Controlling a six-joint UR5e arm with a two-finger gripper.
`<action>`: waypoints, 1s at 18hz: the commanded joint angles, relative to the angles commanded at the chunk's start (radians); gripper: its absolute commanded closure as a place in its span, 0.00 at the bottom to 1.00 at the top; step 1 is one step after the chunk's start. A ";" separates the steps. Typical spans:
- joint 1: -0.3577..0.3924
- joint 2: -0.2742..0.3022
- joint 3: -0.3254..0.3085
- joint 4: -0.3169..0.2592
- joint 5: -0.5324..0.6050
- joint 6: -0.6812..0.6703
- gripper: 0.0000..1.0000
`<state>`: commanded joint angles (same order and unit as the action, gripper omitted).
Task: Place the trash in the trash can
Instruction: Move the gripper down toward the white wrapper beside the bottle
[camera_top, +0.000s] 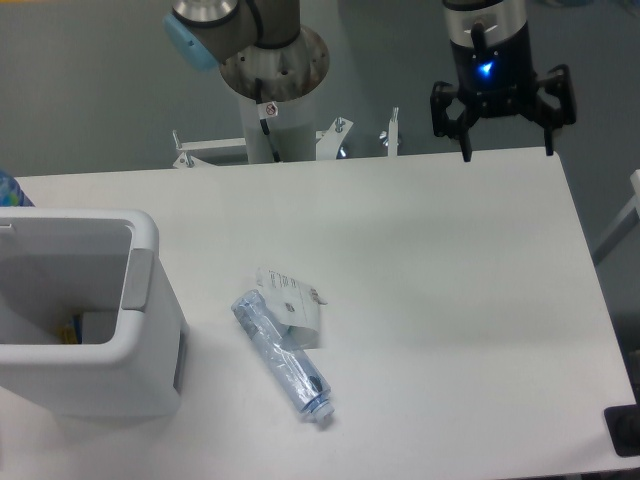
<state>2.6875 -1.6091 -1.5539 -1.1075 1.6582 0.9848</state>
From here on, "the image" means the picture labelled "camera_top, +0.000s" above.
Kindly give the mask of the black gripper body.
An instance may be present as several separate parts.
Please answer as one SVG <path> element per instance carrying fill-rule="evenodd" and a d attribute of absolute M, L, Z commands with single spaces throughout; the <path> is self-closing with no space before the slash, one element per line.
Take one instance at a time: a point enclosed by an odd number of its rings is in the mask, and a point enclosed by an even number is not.
<path fill-rule="evenodd" d="M 533 117 L 538 86 L 525 18 L 451 19 L 449 39 L 461 119 Z"/>

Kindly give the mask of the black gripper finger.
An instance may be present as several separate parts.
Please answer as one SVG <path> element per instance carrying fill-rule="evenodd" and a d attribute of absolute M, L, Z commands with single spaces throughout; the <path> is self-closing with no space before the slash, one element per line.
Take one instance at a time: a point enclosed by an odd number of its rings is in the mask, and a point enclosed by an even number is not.
<path fill-rule="evenodd" d="M 554 153 L 554 132 L 577 121 L 577 104 L 569 66 L 560 64 L 545 76 L 535 74 L 519 97 L 519 113 L 543 130 L 545 153 Z"/>
<path fill-rule="evenodd" d="M 480 118 L 480 112 L 475 106 L 464 106 L 462 113 L 452 119 L 448 115 L 448 108 L 454 100 L 458 100 L 458 89 L 447 82 L 435 82 L 430 95 L 430 107 L 433 132 L 436 137 L 448 137 L 459 143 L 463 161 L 470 162 L 472 145 L 469 130 Z"/>

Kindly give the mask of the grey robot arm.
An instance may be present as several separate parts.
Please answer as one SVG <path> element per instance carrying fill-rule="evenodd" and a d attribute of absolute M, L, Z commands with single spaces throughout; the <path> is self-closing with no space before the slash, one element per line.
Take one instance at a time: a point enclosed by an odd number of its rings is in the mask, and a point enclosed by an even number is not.
<path fill-rule="evenodd" d="M 433 132 L 458 142 L 470 161 L 469 131 L 479 119 L 521 116 L 544 132 L 577 120 L 565 65 L 545 76 L 533 67 L 522 1 L 442 4 L 458 82 L 430 94 Z M 302 25 L 297 1 L 175 1 L 163 19 L 171 43 L 198 70 L 216 69 L 239 100 L 251 163 L 318 159 L 312 92 L 329 70 L 323 39 Z"/>

